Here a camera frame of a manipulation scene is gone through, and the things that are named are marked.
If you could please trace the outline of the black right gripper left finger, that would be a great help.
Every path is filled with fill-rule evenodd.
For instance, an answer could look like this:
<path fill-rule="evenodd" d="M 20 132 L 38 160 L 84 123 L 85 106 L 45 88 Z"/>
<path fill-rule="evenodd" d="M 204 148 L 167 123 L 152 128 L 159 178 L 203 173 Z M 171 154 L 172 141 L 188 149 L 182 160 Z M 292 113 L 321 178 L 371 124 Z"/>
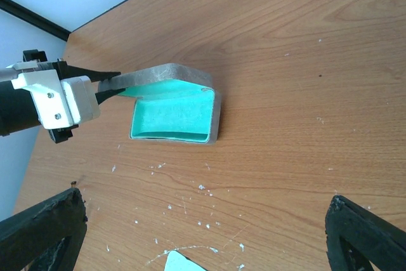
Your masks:
<path fill-rule="evenodd" d="M 73 270 L 87 220 L 71 187 L 1 221 L 1 270 Z"/>

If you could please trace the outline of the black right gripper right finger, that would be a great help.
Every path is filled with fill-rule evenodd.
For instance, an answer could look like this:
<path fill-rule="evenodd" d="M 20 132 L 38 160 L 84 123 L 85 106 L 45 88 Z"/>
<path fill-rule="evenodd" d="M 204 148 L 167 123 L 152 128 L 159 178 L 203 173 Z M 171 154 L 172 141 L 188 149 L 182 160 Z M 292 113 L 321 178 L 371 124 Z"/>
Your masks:
<path fill-rule="evenodd" d="M 405 231 L 342 195 L 331 200 L 325 233 L 332 270 L 405 270 Z"/>

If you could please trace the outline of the grey glasses case teal lining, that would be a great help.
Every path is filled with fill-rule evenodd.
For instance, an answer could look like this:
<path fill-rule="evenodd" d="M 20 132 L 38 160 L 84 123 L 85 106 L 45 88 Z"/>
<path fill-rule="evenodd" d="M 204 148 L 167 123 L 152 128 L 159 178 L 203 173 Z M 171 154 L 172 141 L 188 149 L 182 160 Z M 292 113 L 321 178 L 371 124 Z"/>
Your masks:
<path fill-rule="evenodd" d="M 210 74 L 166 63 L 115 76 L 99 91 L 135 100 L 129 137 L 209 145 L 218 138 L 221 95 Z"/>

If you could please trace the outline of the light blue cleaning cloth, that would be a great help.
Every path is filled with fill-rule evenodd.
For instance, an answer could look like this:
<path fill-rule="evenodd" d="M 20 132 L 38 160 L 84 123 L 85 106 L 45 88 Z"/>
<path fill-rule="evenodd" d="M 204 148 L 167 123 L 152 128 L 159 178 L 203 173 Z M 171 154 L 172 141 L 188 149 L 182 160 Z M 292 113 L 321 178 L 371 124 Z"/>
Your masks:
<path fill-rule="evenodd" d="M 170 251 L 167 255 L 164 271 L 205 271 L 205 269 L 181 253 Z"/>

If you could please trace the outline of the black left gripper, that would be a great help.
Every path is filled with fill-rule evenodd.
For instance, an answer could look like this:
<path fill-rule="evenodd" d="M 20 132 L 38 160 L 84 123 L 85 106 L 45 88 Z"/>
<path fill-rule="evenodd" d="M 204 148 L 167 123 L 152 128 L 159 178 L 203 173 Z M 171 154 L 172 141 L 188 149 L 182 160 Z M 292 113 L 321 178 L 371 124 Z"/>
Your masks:
<path fill-rule="evenodd" d="M 67 65 L 66 62 L 64 61 L 49 62 L 45 51 L 39 50 L 23 51 L 23 61 L 24 62 L 36 61 L 42 64 L 41 66 L 42 70 L 55 70 L 59 80 L 62 80 L 62 72 L 60 70 L 60 67 L 64 66 L 67 66 L 67 68 L 65 69 L 65 75 L 67 76 L 67 78 L 86 76 L 90 79 L 92 83 L 105 81 L 115 76 L 121 75 L 120 72 L 100 72 L 72 65 Z M 113 96 L 116 96 L 123 92 L 125 92 L 125 89 L 110 89 L 106 91 L 97 92 L 95 93 L 96 101 L 98 105 L 100 105 L 105 100 L 108 100 L 109 98 L 112 98 Z M 69 138 L 73 137 L 72 130 L 78 127 L 79 125 L 75 124 L 67 128 L 49 129 L 48 133 L 50 135 L 50 138 L 55 143 L 62 143 L 67 141 Z"/>

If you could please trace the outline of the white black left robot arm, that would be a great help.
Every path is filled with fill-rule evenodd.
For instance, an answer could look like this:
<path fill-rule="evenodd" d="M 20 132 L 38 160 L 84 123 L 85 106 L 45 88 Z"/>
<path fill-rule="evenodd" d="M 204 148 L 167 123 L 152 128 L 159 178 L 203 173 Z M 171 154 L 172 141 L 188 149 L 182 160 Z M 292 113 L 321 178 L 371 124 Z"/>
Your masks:
<path fill-rule="evenodd" d="M 55 143 L 100 116 L 100 104 L 124 89 L 94 89 L 119 72 L 98 72 L 51 62 L 44 51 L 25 50 L 23 59 L 1 70 L 1 136 L 42 126 Z"/>

